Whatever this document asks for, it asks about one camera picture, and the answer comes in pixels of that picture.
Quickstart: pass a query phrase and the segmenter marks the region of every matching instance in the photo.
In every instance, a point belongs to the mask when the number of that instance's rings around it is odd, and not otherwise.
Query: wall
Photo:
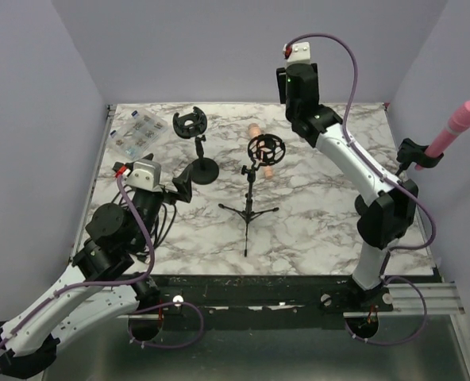
[[[345,39],[360,63],[359,102],[390,100],[446,0],[53,0],[109,102],[277,102],[291,38]],[[322,97],[345,102],[351,61],[315,41]]]
[[[0,0],[0,320],[65,268],[105,118],[51,2]]]
[[[427,144],[450,114],[470,99],[470,2],[449,0],[433,32],[392,100],[396,141]],[[470,130],[449,148],[437,168],[408,171],[437,219],[433,254],[456,281],[470,321]]]

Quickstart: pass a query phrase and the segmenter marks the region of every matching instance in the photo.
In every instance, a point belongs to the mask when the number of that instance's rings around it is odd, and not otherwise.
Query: transparent plastic package
[[[168,128],[168,123],[146,109],[136,108],[127,120],[114,122],[108,144],[134,161],[146,155],[150,145]]]

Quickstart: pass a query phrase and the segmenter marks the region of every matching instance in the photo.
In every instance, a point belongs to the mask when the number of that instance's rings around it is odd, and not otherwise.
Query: pink object
[[[263,134],[263,133],[261,132],[260,127],[259,127],[256,123],[251,123],[251,124],[249,125],[248,130],[249,130],[249,136],[251,137],[251,139],[252,139],[253,137],[258,137],[259,135]],[[272,168],[270,168],[270,167],[264,167],[264,174],[265,174],[265,178],[266,178],[267,180],[269,180],[269,179],[271,179],[272,176],[274,175],[274,172],[272,171]]]
[[[439,157],[448,146],[455,141],[464,131],[470,128],[470,101],[466,101],[459,107],[449,119],[449,123],[440,134],[433,140],[433,143],[426,149],[429,157]],[[415,166],[415,170],[421,171],[420,165]]]

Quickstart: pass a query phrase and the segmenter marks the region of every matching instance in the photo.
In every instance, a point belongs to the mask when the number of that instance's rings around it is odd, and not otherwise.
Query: marble table
[[[357,192],[337,167],[291,131],[284,108],[275,104],[198,103],[119,105],[113,127],[144,107],[171,124],[175,112],[188,114],[200,107],[208,117],[206,157],[217,161],[218,179],[205,186],[193,184],[191,204],[179,202],[178,216],[166,241],[156,250],[158,274],[212,275],[347,275],[356,266],[361,239],[353,201]],[[330,105],[341,116],[345,105]],[[251,223],[248,257],[244,258],[245,223],[218,203],[245,207],[248,183],[241,167],[247,157],[248,125],[257,123],[265,133],[281,137],[287,146],[283,161],[273,167],[274,178],[263,170],[254,185],[253,209],[279,207]],[[395,145],[380,104],[356,105],[349,117],[355,138],[385,167],[395,171]],[[195,159],[193,140],[178,138],[170,128],[149,152],[161,163],[161,182],[171,179]],[[95,185],[89,218],[117,193],[115,161],[128,161],[108,146]],[[418,223],[408,229],[405,244],[423,242]],[[426,250],[396,252],[388,274],[430,275],[433,262]]]

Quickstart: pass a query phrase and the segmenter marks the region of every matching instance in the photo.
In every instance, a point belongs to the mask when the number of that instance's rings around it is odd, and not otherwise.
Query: pink cap
[[[459,107],[449,119],[449,127],[458,133],[470,128],[470,101]]]

